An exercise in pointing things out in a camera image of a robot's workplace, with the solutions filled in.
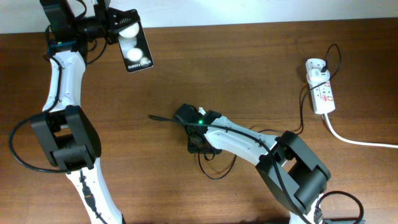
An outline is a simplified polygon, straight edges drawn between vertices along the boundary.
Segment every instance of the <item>plug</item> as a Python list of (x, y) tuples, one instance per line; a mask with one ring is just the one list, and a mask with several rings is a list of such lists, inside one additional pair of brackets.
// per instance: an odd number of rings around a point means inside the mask
[(322, 222), (322, 210), (320, 208), (315, 208), (313, 221), (315, 222), (315, 224), (319, 224)]
[(326, 63), (326, 65), (325, 66), (323, 66), (323, 68), (321, 69), (321, 72), (325, 72), (325, 71), (327, 71), (329, 68), (328, 68), (328, 63)]
[(330, 79), (330, 72), (328, 70), (323, 71), (326, 62), (322, 59), (311, 58), (305, 63), (307, 69), (307, 81), (309, 84), (321, 84)]
[(83, 186), (81, 191), (83, 192), (83, 195), (85, 196), (85, 201), (86, 201), (87, 205), (92, 209), (93, 212), (96, 212), (97, 208), (95, 207), (95, 198), (94, 198), (94, 195), (91, 193), (90, 188), (86, 185), (85, 179), (86, 179), (86, 176), (84, 176), (83, 171), (80, 170), (79, 181)]

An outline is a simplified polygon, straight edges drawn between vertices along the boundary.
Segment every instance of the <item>black cable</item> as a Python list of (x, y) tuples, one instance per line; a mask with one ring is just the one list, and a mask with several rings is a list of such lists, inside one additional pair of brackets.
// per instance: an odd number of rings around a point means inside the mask
[(82, 4), (83, 7), (85, 8), (84, 12), (82, 12), (79, 16), (76, 16), (76, 17), (75, 17), (75, 21), (78, 21), (78, 20), (84, 18), (84, 16), (86, 15), (86, 13), (87, 13), (87, 6), (86, 6), (86, 4), (85, 4), (85, 2), (84, 2), (83, 0), (76, 0), (76, 1), (80, 2), (80, 4)]
[(234, 159), (232, 160), (232, 163), (231, 163), (231, 165), (230, 165), (228, 171), (227, 171), (225, 174), (223, 174), (221, 177), (210, 177), (210, 176), (205, 172), (205, 170), (203, 170), (203, 168), (202, 168), (202, 166), (201, 166), (201, 163), (200, 163), (200, 153), (198, 153), (198, 163), (199, 163), (199, 167), (200, 167), (201, 171), (203, 172), (203, 174), (205, 174), (205, 175), (206, 175), (209, 179), (211, 179), (211, 180), (221, 180), (222, 178), (226, 177), (226, 176), (229, 174), (229, 172), (231, 171), (232, 167), (234, 166), (235, 161), (236, 161), (236, 155), (234, 156)]
[(358, 204), (358, 207), (359, 207), (359, 216), (358, 216), (358, 218), (356, 219), (356, 221), (355, 221), (353, 224), (359, 224), (360, 221), (363, 219), (363, 215), (364, 215), (364, 209), (363, 209), (363, 205), (362, 205), (361, 201), (359, 201), (359, 199), (356, 198), (354, 195), (349, 194), (349, 193), (347, 193), (347, 192), (339, 191), (339, 190), (337, 190), (337, 191), (332, 191), (332, 192), (328, 192), (328, 193), (324, 194), (324, 195), (317, 201), (317, 204), (315, 205), (314, 222), (315, 222), (316, 224), (319, 224), (319, 221), (322, 219), (322, 211), (321, 211), (321, 208), (320, 208), (320, 205), (321, 205), (322, 200), (325, 199), (327, 196), (331, 196), (331, 195), (334, 195), (334, 194), (340, 194), (340, 195), (345, 195), (345, 196), (347, 196), (347, 197), (350, 197), (350, 198), (352, 198), (352, 199)]
[(52, 105), (49, 109), (47, 109), (47, 110), (45, 110), (45, 111), (43, 111), (43, 112), (41, 112), (41, 113), (39, 113), (39, 114), (33, 115), (33, 116), (29, 117), (29, 118), (26, 118), (26, 119), (22, 120), (21, 122), (19, 122), (19, 123), (14, 127), (14, 129), (12, 129), (12, 131), (11, 131), (11, 133), (10, 133), (10, 136), (9, 136), (9, 139), (8, 139), (8, 147), (9, 147), (9, 150), (10, 150), (12, 156), (14, 156), (14, 158), (15, 158), (20, 164), (22, 164), (24, 167), (26, 167), (26, 168), (28, 168), (28, 169), (31, 169), (31, 170), (34, 170), (34, 171), (38, 171), (38, 172), (57, 173), (57, 174), (59, 174), (59, 173), (70, 172), (70, 170), (43, 169), (43, 168), (39, 168), (39, 167), (36, 167), (36, 166), (32, 166), (32, 165), (28, 164), (27, 162), (25, 162), (24, 160), (22, 160), (22, 159), (18, 156), (18, 154), (17, 154), (17, 152), (15, 151), (14, 146), (13, 146), (13, 144), (12, 144), (12, 140), (14, 139), (14, 135), (15, 135), (15, 133), (17, 132), (17, 130), (18, 130), (21, 126), (23, 126), (24, 124), (26, 124), (27, 122), (29, 122), (30, 120), (32, 120), (32, 119), (34, 119), (34, 118), (37, 118), (37, 117), (39, 117), (39, 116), (42, 116), (43, 114), (48, 113), (49, 111), (51, 111), (52, 109), (54, 109), (55, 106), (56, 106), (57, 103), (58, 103), (59, 95), (60, 95), (60, 86), (61, 86), (62, 69), (63, 69), (63, 68), (62, 68), (62, 66), (61, 66), (61, 63), (60, 63), (57, 59), (55, 59), (53, 56), (51, 56), (50, 58), (51, 58), (55, 63), (57, 63), (57, 65), (58, 65), (58, 70), (59, 70), (59, 74), (58, 74), (58, 83), (57, 83), (57, 94), (55, 95), (54, 103), (53, 103), (53, 105)]
[(43, 55), (43, 59), (44, 59), (46, 62), (50, 63), (50, 57), (49, 57), (48, 55)]
[(82, 184), (81, 191), (85, 196), (87, 206), (89, 206), (91, 210), (95, 213), (96, 218), (99, 218), (102, 223), (107, 224), (106, 221), (102, 218), (101, 214), (97, 211), (94, 195), (91, 193), (90, 188), (87, 186), (85, 179), (86, 177), (83, 175), (83, 171), (80, 170), (80, 183)]
[(309, 222), (309, 221), (303, 216), (303, 214), (301, 214), (299, 208), (297, 208), (297, 206), (293, 203), (292, 199), (290, 198), (290, 195), (287, 193), (286, 186), (285, 186), (285, 184), (284, 184), (284, 182), (283, 182), (283, 180), (282, 180), (282, 176), (280, 175), (277, 162), (276, 162), (274, 156), (272, 156), (271, 150), (270, 150), (262, 141), (260, 141), (260, 140), (257, 139), (256, 137), (251, 136), (250, 134), (244, 133), (244, 132), (242, 132), (242, 131), (238, 131), (238, 130), (235, 130), (235, 129), (233, 129), (233, 128), (224, 127), (224, 126), (218, 126), (218, 125), (213, 125), (213, 124), (186, 123), (186, 122), (181, 122), (181, 121), (177, 121), (177, 120), (174, 120), (174, 119), (168, 119), (168, 118), (163, 118), (163, 117), (154, 116), (154, 115), (148, 115), (148, 117), (149, 117), (150, 119), (153, 119), (153, 120), (156, 120), (156, 121), (170, 121), (170, 122), (177, 123), (177, 124), (179, 124), (179, 125), (184, 125), (184, 126), (185, 126), (185, 125), (189, 125), (189, 126), (204, 126), (204, 127), (210, 127), (210, 128), (224, 129), (225, 131), (232, 131), (232, 132), (234, 132), (234, 133), (241, 134), (241, 135), (243, 135), (243, 136), (246, 136), (246, 137), (248, 137), (248, 138), (250, 138), (250, 139), (256, 141), (258, 144), (260, 144), (262, 147), (264, 147), (264, 149), (266, 149), (267, 155), (270, 156), (271, 161), (272, 161), (272, 165), (274, 166), (276, 176), (277, 176), (277, 178), (278, 178), (280, 187), (282, 188), (282, 191), (283, 191), (283, 193), (284, 193), (284, 195), (285, 195), (286, 200), (288, 201), (288, 203), (290, 204), (290, 206), (293, 208), (293, 210), (294, 210), (294, 212), (296, 213), (296, 215), (298, 215), (298, 216), (303, 220), (303, 222), (305, 222), (306, 224), (311, 224), (311, 222)]
[(266, 131), (273, 131), (273, 132), (275, 132), (275, 133), (283, 134), (282, 131), (278, 131), (278, 130), (274, 130), (274, 129), (263, 129), (263, 130), (261, 130), (261, 131), (258, 131), (258, 133), (266, 132)]
[(215, 157), (216, 157), (216, 149), (213, 150), (213, 157), (211, 159), (207, 158), (207, 153), (203, 153), (203, 157), (207, 160), (207, 161), (212, 161)]
[(106, 221), (104, 220), (104, 218), (101, 216), (101, 214), (99, 214), (97, 211), (95, 211), (94, 213), (96, 215), (96, 218), (101, 220), (102, 223), (107, 224)]
[(44, 36), (45, 36), (45, 41), (47, 43), (47, 46), (50, 45), (50, 27), (51, 25), (48, 25), (47, 28), (44, 30)]
[(89, 61), (89, 62), (87, 62), (86, 63), (86, 65), (89, 65), (89, 64), (91, 64), (91, 63), (93, 63), (93, 62), (95, 62), (96, 60), (98, 60), (101, 56), (102, 56), (102, 54), (104, 53), (104, 51), (105, 51), (105, 49), (106, 49), (106, 46), (107, 46), (107, 42), (105, 42), (105, 44), (104, 44), (104, 48), (102, 49), (102, 51), (101, 51), (101, 53), (99, 53), (99, 55), (96, 57), (96, 58), (94, 58), (93, 60), (91, 60), (91, 61)]
[(95, 50), (95, 48), (97, 48), (98, 41), (94, 39), (90, 43), (92, 43), (93, 41), (94, 41), (94, 46), (91, 49), (87, 50), (88, 52), (92, 52), (93, 50)]
[[(335, 71), (334, 74), (328, 79), (328, 81), (330, 81), (330, 80), (340, 71), (340, 68), (341, 68), (341, 61), (342, 61), (341, 52), (340, 52), (340, 49), (339, 49), (338, 45), (337, 45), (337, 44), (332, 44), (332, 45), (329, 46), (328, 50), (326, 51), (326, 62), (325, 62), (325, 66), (322, 68), (322, 71), (326, 71), (326, 70), (328, 69), (328, 64), (329, 64), (329, 51), (330, 51), (330, 49), (331, 49), (332, 47), (336, 47), (336, 49), (337, 49), (338, 56), (339, 56), (339, 62), (338, 62), (338, 67), (337, 67), (336, 71)], [(301, 131), (299, 131), (299, 132), (296, 133), (296, 134), (301, 134), (301, 133), (303, 133), (303, 131), (304, 131), (303, 105), (304, 105), (305, 97), (308, 95), (309, 92), (311, 92), (311, 90), (313, 90), (313, 89), (315, 89), (315, 88), (318, 88), (318, 87), (322, 86), (322, 85), (325, 84), (326, 82), (323, 82), (323, 83), (321, 83), (321, 84), (319, 84), (319, 85), (316, 85), (315, 87), (312, 87), (311, 89), (309, 89), (309, 90), (304, 94), (304, 96), (303, 96), (303, 98), (302, 98), (302, 100), (301, 100), (301, 104), (300, 104), (300, 127), (301, 127)]]

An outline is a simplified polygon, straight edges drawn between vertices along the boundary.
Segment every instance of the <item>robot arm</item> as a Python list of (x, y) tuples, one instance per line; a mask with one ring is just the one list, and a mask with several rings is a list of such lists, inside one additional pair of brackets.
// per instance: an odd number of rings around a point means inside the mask
[[(185, 127), (190, 152), (214, 153), (214, 151), (222, 149), (249, 161), (256, 166), (274, 197), (293, 215), (298, 215), (282, 190), (271, 157), (268, 156), (268, 151), (259, 144), (259, 141), (263, 142), (271, 150), (272, 156), (277, 161), (280, 176), (294, 206), (298, 208), (300, 215), (311, 217), (310, 214), (313, 214), (314, 205), (319, 196), (326, 190), (326, 183), (331, 175), (326, 166), (296, 134), (286, 131), (281, 137), (277, 137), (257, 133), (234, 124), (220, 113), (205, 112), (202, 108), (197, 110), (195, 107), (186, 104), (177, 110), (174, 120)], [(250, 135), (251, 138), (234, 131), (228, 131), (228, 129), (200, 125), (189, 126), (184, 125), (184, 123), (227, 127)], [(293, 158), (296, 158), (296, 163), (290, 171), (286, 172), (283, 165)]]
[[(81, 79), (86, 64), (90, 63), (86, 62), (87, 45), (104, 38), (104, 51), (108, 44), (119, 43), (128, 72), (151, 67), (153, 61), (135, 9), (119, 11), (109, 7), (109, 1), (98, 0), (94, 5), (95, 16), (84, 18), (86, 6), (83, 1), (79, 2), (85, 11), (75, 17), (67, 0), (40, 0), (51, 24), (45, 32), (52, 66), (50, 92), (43, 112), (21, 121), (10, 135), (9, 145), (14, 157), (30, 169), (66, 173), (92, 223), (120, 224), (125, 223), (124, 218), (113, 203), (101, 172), (100, 138), (80, 108)], [(50, 39), (50, 27), (54, 39)], [(17, 156), (12, 137), (27, 121), (47, 160), (60, 170), (34, 167)], [(55, 134), (66, 128), (71, 134)]]

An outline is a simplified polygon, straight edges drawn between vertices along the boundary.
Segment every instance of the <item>white power strip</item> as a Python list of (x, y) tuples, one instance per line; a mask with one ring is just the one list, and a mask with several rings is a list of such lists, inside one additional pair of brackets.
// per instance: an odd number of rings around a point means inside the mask
[(333, 98), (329, 82), (330, 72), (329, 70), (321, 72), (324, 66), (325, 61), (317, 58), (308, 59), (305, 63), (305, 67), (307, 68), (307, 81), (308, 84), (310, 84), (310, 88), (326, 82), (311, 90), (313, 110), (316, 114), (330, 113), (336, 109), (335, 99)]
[(310, 88), (313, 88), (323, 82), (326, 82), (319, 87), (311, 90), (312, 104), (313, 110), (316, 114), (322, 114), (322, 118), (325, 119), (326, 124), (330, 132), (338, 139), (351, 143), (351, 144), (359, 144), (362, 146), (378, 146), (378, 147), (391, 147), (398, 148), (398, 145), (393, 144), (382, 144), (382, 143), (372, 143), (372, 142), (359, 142), (352, 141), (349, 139), (345, 139), (338, 135), (335, 130), (331, 127), (331, 123), (329, 121), (328, 113), (334, 111), (336, 109), (335, 99), (331, 93), (330, 86), (330, 72), (327, 70), (325, 72), (321, 72), (322, 68), (325, 66), (325, 61), (322, 59), (311, 58), (308, 59), (305, 63), (305, 67), (307, 69), (307, 81), (310, 85)]

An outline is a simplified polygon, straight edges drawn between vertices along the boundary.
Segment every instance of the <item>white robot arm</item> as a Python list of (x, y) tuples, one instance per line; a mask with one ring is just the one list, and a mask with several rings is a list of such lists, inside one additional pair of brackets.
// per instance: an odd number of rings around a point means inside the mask
[[(67, 50), (56, 53), (53, 57), (62, 67), (59, 68), (58, 63), (55, 60), (50, 59), (52, 65), (50, 93), (47, 98), (47, 102), (43, 107), (43, 111), (49, 109), (54, 104), (54, 100), (57, 95), (58, 79), (61, 78), (58, 103), (50, 111), (50, 115), (57, 114), (59, 111), (65, 111), (68, 106), (80, 107), (81, 79), (83, 78), (83, 73), (86, 68), (85, 61), (79, 52), (71, 52), (70, 50)], [(59, 69), (62, 71), (61, 77), (59, 77)], [(46, 138), (46, 136), (42, 135), (41, 130), (45, 127), (40, 124), (42, 123), (39, 121), (34, 121), (32, 123), (32, 127), (34, 128), (36, 135), (41, 139), (41, 142), (50, 141), (49, 139), (43, 139)], [(61, 124), (60, 127), (69, 128), (69, 125)], [(70, 161), (70, 158), (67, 157), (63, 159), (65, 161)], [(94, 159), (94, 163), (90, 169), (79, 165), (66, 167), (66, 169), (75, 170), (67, 173), (67, 177), (76, 187), (85, 208), (87, 209), (91, 223), (125, 223), (121, 212), (116, 208), (109, 194), (108, 188), (106, 187), (104, 177), (101, 172), (99, 156)]]
[[(291, 224), (315, 223), (315, 204), (331, 175), (296, 134), (286, 131), (278, 137), (257, 133), (234, 124), (220, 113), (186, 104), (176, 111), (174, 119), (152, 115), (150, 118), (183, 126), (188, 134), (189, 152), (214, 154), (226, 150), (249, 161), (274, 197), (290, 211)], [(293, 158), (296, 163), (286, 172), (283, 165)]]

